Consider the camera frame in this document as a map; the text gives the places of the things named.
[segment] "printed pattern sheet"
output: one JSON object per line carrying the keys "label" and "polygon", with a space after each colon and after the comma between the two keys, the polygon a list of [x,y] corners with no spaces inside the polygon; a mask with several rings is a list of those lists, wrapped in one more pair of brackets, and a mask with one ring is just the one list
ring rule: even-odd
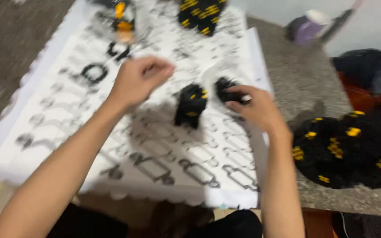
{"label": "printed pattern sheet", "polygon": [[[118,123],[86,179],[258,191],[251,135],[239,118],[208,103],[198,130],[173,125],[180,89],[191,83],[203,85],[200,77],[207,68],[235,57],[249,71],[245,15],[227,8],[217,33],[208,38],[181,28],[173,1],[147,3],[151,26],[130,55],[161,56],[174,62],[177,70]],[[0,148],[0,164],[31,174],[106,99],[126,48],[91,25],[73,33]]]}

